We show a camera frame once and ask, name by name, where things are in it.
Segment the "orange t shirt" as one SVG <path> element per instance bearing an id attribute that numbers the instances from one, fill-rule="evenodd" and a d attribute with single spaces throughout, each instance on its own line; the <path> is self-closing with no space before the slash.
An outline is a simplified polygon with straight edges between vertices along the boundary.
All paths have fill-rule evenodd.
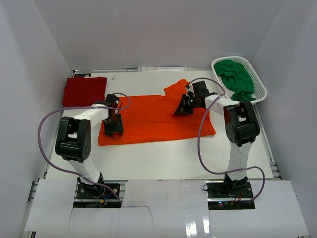
<path id="1" fill-rule="evenodd" d="M 164 89 L 165 95 L 120 97 L 127 109 L 120 111 L 123 134 L 109 137 L 100 128 L 100 146 L 124 145 L 156 141 L 194 138 L 198 135 L 215 135 L 210 115 L 203 108 L 192 115 L 174 116 L 181 97 L 186 93 L 186 79 Z"/>

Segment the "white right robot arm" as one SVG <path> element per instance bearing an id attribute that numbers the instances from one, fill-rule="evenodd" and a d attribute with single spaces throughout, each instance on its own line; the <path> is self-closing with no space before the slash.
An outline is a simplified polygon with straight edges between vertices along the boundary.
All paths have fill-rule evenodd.
<path id="1" fill-rule="evenodd" d="M 247 161 L 250 149 L 260 134 L 260 126 L 253 105 L 249 101 L 237 102 L 225 98 L 207 89 L 204 78 L 197 78 L 187 83 L 187 92 L 174 112 L 174 116 L 192 115 L 194 109 L 205 109 L 199 126 L 197 152 L 202 167 L 213 175 L 224 175 L 223 192 L 231 198 L 241 193 L 247 185 Z M 213 172 L 208 169 L 201 157 L 200 137 L 207 113 L 214 111 L 224 117 L 225 133 L 230 141 L 230 158 L 227 170 Z"/>

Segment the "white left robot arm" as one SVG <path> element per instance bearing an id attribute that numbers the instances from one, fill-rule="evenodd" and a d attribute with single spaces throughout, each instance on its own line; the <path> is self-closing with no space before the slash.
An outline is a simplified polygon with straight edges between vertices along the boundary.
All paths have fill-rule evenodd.
<path id="1" fill-rule="evenodd" d="M 62 117 L 59 123 L 55 152 L 73 166 L 81 182 L 89 184 L 87 191 L 94 198 L 104 194 L 105 186 L 101 183 L 101 172 L 89 158 L 91 129 L 101 123 L 106 136 L 122 136 L 121 106 L 122 102 L 115 94 L 108 94 L 104 101 L 96 102 L 91 109 L 73 117 Z"/>

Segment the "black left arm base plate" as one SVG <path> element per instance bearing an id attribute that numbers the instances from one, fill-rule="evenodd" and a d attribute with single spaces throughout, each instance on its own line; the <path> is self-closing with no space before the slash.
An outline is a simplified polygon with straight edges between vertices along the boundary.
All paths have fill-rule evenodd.
<path id="1" fill-rule="evenodd" d="M 74 208 L 118 209 L 121 203 L 115 195 L 103 186 L 77 182 L 73 202 Z"/>

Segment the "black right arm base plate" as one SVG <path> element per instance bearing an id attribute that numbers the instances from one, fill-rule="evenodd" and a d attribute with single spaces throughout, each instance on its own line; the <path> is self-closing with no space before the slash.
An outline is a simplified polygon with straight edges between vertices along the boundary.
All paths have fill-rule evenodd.
<path id="1" fill-rule="evenodd" d="M 254 210 L 255 203 L 250 182 L 233 193 L 225 191 L 222 182 L 206 182 L 202 190 L 207 193 L 208 208 L 210 211 L 224 210 Z"/>

